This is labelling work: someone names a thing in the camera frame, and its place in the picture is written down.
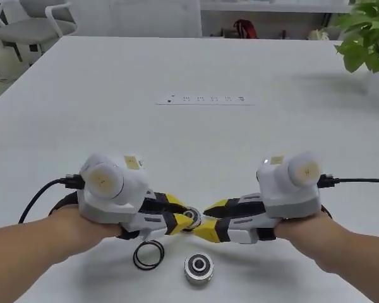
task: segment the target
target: red object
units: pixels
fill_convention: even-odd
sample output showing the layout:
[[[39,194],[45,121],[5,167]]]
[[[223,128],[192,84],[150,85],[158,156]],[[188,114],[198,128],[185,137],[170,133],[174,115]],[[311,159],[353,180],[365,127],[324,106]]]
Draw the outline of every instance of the red object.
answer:
[[[238,19],[234,22],[233,27],[236,28],[242,39],[258,39],[254,25],[249,20]]]

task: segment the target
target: ball bearing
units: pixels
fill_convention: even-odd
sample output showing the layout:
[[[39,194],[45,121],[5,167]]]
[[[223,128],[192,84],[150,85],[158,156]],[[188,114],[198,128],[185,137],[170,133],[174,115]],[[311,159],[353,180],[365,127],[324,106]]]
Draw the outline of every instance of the ball bearing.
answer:
[[[184,273],[190,284],[204,285],[214,274],[214,262],[207,254],[194,254],[185,259]]]
[[[202,214],[196,208],[188,207],[183,215],[193,220],[192,224],[189,227],[183,229],[183,232],[192,232],[193,229],[200,226],[202,223]]]

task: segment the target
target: human arm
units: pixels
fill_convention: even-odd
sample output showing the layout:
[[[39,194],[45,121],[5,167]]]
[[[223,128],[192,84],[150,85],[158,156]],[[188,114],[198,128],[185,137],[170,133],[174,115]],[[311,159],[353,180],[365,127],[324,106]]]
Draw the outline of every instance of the human arm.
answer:
[[[52,265],[121,233],[117,225],[82,218],[64,207],[36,222],[0,229],[0,303],[12,303]]]
[[[282,222],[275,234],[379,303],[379,237],[350,232],[324,213]]]

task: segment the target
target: rubber ring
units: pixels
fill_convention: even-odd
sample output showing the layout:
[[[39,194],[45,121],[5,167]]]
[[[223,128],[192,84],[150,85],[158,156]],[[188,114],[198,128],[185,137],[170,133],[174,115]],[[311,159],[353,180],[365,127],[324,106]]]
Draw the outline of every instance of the rubber ring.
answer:
[[[144,263],[143,261],[140,261],[140,259],[138,257],[138,253],[139,253],[140,248],[143,246],[146,246],[146,245],[153,245],[153,246],[157,247],[157,249],[159,250],[160,258],[154,264]],[[165,256],[164,246],[159,241],[152,240],[152,241],[142,242],[141,244],[139,244],[139,246],[133,252],[132,261],[133,261],[133,264],[139,270],[149,271],[149,270],[154,270],[156,267],[158,267],[161,264],[161,262],[163,261],[164,256]]]

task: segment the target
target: cable connector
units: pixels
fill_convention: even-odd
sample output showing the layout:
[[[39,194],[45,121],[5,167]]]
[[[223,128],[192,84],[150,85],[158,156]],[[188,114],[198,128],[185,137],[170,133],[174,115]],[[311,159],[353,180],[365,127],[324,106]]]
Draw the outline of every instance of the cable connector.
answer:
[[[317,187],[329,188],[329,187],[334,187],[338,183],[340,183],[340,179],[333,177],[333,175],[323,174],[320,176],[317,182]]]
[[[86,182],[81,175],[66,175],[62,178],[62,184],[68,189],[84,189]]]

